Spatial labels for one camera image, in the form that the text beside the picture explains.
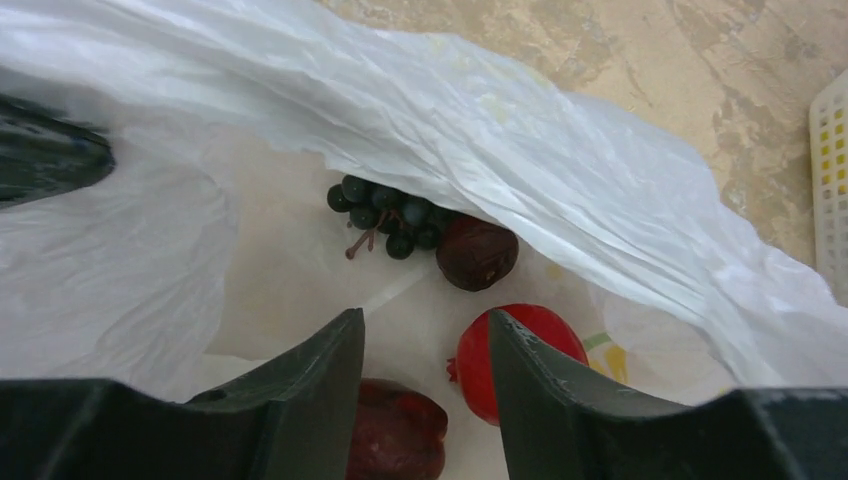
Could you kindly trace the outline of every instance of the white plastic basket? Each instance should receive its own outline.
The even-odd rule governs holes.
[[[848,70],[810,105],[816,269],[848,306]]]

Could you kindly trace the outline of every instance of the grape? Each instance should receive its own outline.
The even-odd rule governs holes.
[[[342,178],[342,192],[345,198],[353,203],[362,203],[368,198],[371,190],[371,182],[353,175],[345,175]]]
[[[403,194],[392,187],[377,185],[371,191],[371,205],[380,210],[390,210],[400,202]]]
[[[427,221],[433,204],[420,197],[409,197],[400,206],[400,216],[404,222],[413,227],[420,227]]]
[[[391,235],[400,230],[400,220],[397,217],[390,217],[383,222],[382,225],[377,227],[377,231],[380,233],[385,233],[386,235]]]
[[[357,205],[350,211],[350,223],[360,230],[368,230],[380,222],[380,211],[364,205]]]
[[[448,225],[450,225],[450,222],[452,222],[458,215],[459,214],[453,210],[433,205],[433,210],[430,212],[430,218],[427,219],[427,223],[432,223],[439,227],[439,229],[446,230]]]
[[[339,213],[349,212],[350,209],[353,208],[353,203],[345,198],[342,193],[341,185],[333,185],[330,187],[330,190],[327,191],[327,205],[329,205],[334,212]]]
[[[415,239],[409,232],[393,233],[386,240],[386,253],[395,260],[408,258],[413,250],[415,250]]]
[[[432,250],[439,246],[439,241],[442,239],[442,232],[432,223],[428,223],[421,227],[415,235],[415,244],[421,250]]]

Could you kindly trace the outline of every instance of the pomegranate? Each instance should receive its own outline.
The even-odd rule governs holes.
[[[585,365],[589,364],[580,339],[556,313],[526,303],[505,305],[497,307],[497,310],[512,315],[553,348]],[[489,358],[489,312],[477,317],[462,334],[456,357],[448,360],[447,371],[450,381],[459,383],[468,408],[486,422],[498,426],[498,405]]]

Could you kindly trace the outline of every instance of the marble countertop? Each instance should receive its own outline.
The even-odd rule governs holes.
[[[848,68],[844,0],[318,0],[349,20],[451,32],[694,145],[729,207],[814,263],[807,109]]]

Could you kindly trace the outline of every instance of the white plastic bag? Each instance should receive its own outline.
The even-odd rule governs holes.
[[[106,123],[119,144],[115,178],[0,212],[5,376],[109,375],[185,398],[173,388],[217,328],[233,239],[221,163],[256,160],[209,147],[225,124],[502,223],[532,247],[521,278],[536,280],[516,300],[547,288],[531,275],[546,257],[591,284],[578,282],[587,311],[645,358],[709,345],[745,385],[848,384],[846,311],[720,203],[691,147],[454,36],[375,31],[308,0],[7,0],[0,66],[16,72],[0,93]],[[267,188],[297,187],[278,174]],[[330,272],[315,235],[338,231],[305,230],[281,233]],[[143,248],[130,248],[137,235]],[[335,299],[323,305],[365,295],[386,312],[402,292],[383,287],[407,275],[408,291],[427,288],[430,275],[423,263],[390,278],[351,265],[378,283],[334,275],[316,287]],[[74,276],[89,288],[66,285]],[[444,295],[427,302],[468,298]]]

